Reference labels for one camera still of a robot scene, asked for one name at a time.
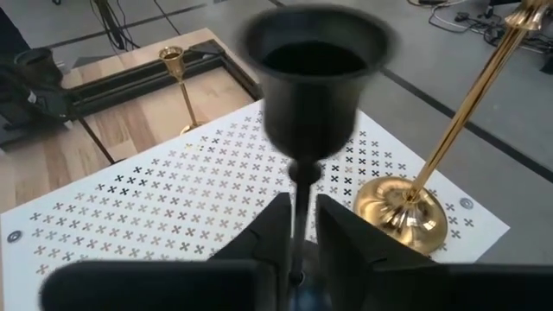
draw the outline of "brass base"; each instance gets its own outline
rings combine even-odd
[[[190,130],[199,128],[199,127],[201,127],[201,126],[202,126],[203,124],[205,124],[205,123],[206,123],[206,122],[198,122],[197,125],[189,124],[189,125],[185,126],[184,129],[181,130],[181,134],[180,134],[180,135],[186,134],[186,133],[188,133]]]
[[[410,186],[411,181],[399,177],[369,181],[355,198],[355,213],[399,243],[428,255],[442,246],[448,222],[440,203],[426,189],[407,201]]]

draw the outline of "metal plate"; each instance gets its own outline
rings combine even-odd
[[[41,282],[82,259],[204,260],[279,192],[293,192],[289,159],[263,133],[260,102],[2,214],[6,311],[38,310]],[[423,160],[362,112],[347,146],[323,162],[313,195],[351,208],[365,181],[413,178]],[[449,221],[439,262],[476,261],[507,230],[440,173],[428,189]],[[470,202],[472,208],[466,208]],[[308,239],[316,241],[311,202]],[[21,231],[17,243],[7,237]]]

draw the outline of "cable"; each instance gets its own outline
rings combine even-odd
[[[100,17],[98,16],[98,14],[96,14],[96,10],[94,9],[94,6],[92,5],[92,0],[89,0],[89,4],[90,4],[90,9],[92,10],[92,13],[94,13],[94,16],[96,16],[96,19],[98,20],[100,25],[102,25],[102,27],[104,27],[104,24],[100,20]],[[111,40],[109,40],[109,42],[110,42],[110,47],[113,50],[113,53],[115,53],[115,55],[119,55],[118,48],[113,44],[113,42]]]
[[[413,0],[407,0],[407,3],[410,4],[410,5],[418,6],[418,7],[432,8],[432,5],[416,3],[416,2],[413,2]]]
[[[429,24],[439,29],[442,29],[451,33],[455,33],[455,34],[464,34],[467,31],[472,31],[476,34],[482,35],[486,43],[495,47],[497,47],[499,41],[501,40],[501,38],[503,37],[506,31],[506,26],[504,25],[503,19],[500,16],[496,16],[498,17],[497,22],[484,22],[481,20],[470,18],[470,15],[468,13],[458,12],[457,13],[458,16],[463,15],[463,17],[466,17],[466,19],[464,19],[464,22],[466,22],[467,25],[461,25],[458,23],[447,21],[439,17],[437,15],[437,11],[443,7],[444,6],[436,5],[435,7],[432,8],[431,15],[429,18]],[[454,29],[443,27],[442,25],[434,22],[433,21],[434,19],[436,19],[437,21],[439,21],[444,25],[453,27]],[[550,53],[551,51],[553,51],[553,40],[551,40],[546,35],[538,34],[535,37],[524,38],[524,40],[522,41],[522,44],[520,45],[520,48],[534,53],[538,53],[538,54]]]
[[[89,4],[91,6],[92,12],[99,20],[102,27],[104,28],[111,45],[116,49],[125,50],[125,51],[128,51],[127,43],[129,43],[133,48],[140,48],[140,46],[138,46],[132,39],[127,37],[124,31],[122,31],[124,27],[121,26],[121,23],[119,22],[119,19],[115,14],[115,11],[111,7],[111,5],[107,2],[107,0],[94,0],[94,2],[96,3],[96,7],[98,8],[100,17],[98,17],[98,15],[96,14],[96,11],[94,10],[94,6],[92,5],[92,0],[89,0]],[[126,15],[124,14],[120,4],[119,4],[119,8],[123,13],[124,23],[126,27]]]
[[[175,32],[176,32],[178,35],[181,35],[181,32],[179,32],[179,29],[177,29],[177,28],[175,27],[175,25],[173,24],[173,22],[171,22],[171,20],[169,19],[169,17],[168,17],[167,14],[165,13],[165,11],[162,9],[162,6],[159,5],[159,3],[157,2],[157,0],[154,0],[154,3],[157,5],[157,8],[162,12],[163,17],[165,17],[165,19],[167,20],[167,22],[169,22],[169,24],[171,24],[171,27],[173,27],[173,29],[175,30]]]
[[[443,4],[438,4],[438,6],[440,6],[440,7],[450,7],[450,6],[454,6],[454,5],[457,5],[457,4],[465,3],[466,1],[468,1],[468,0],[459,0],[459,1],[453,1],[453,2],[446,2],[446,3],[443,3]]]
[[[116,4],[118,5],[119,10],[121,11],[121,14],[123,15],[123,29],[127,32],[127,35],[129,35],[130,40],[134,41],[134,39],[132,39],[132,35],[130,34],[129,27],[127,26],[127,15],[124,13],[124,10],[123,10],[123,7],[121,7],[120,1],[121,0],[117,0]]]
[[[133,40],[129,39],[124,34],[124,32],[121,31],[121,29],[123,29],[123,27],[121,26],[121,23],[119,22],[118,16],[115,14],[115,11],[111,7],[111,5],[107,1],[105,1],[105,5],[106,5],[107,9],[110,11],[110,14],[113,17],[115,23],[117,24],[117,27],[116,27],[115,31],[118,32],[118,34],[121,35],[121,37],[123,37],[123,39],[125,39],[128,43],[130,43],[132,47],[140,48]]]

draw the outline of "black cup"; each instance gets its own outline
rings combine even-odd
[[[391,53],[381,21],[334,5],[268,10],[239,35],[239,53],[259,71],[264,128],[300,162],[338,152],[353,133],[366,78]]]

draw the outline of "gold candle holder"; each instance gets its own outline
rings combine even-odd
[[[167,71],[170,75],[175,77],[179,83],[179,87],[182,91],[182,97],[184,97],[184,101],[187,104],[188,114],[192,119],[192,124],[185,126],[184,129],[181,130],[181,135],[204,124],[202,122],[198,122],[196,119],[194,109],[192,109],[192,104],[190,103],[190,98],[188,97],[187,88],[184,85],[184,64],[182,63],[183,55],[184,49],[180,47],[165,47],[159,52],[159,58],[163,61],[163,63],[165,63]]]
[[[367,182],[355,199],[355,213],[398,242],[424,255],[443,244],[448,234],[445,212],[437,198],[423,186],[526,33],[541,28],[543,15],[551,4],[553,0],[523,0],[505,19],[505,35],[417,178],[409,181],[391,176]]]

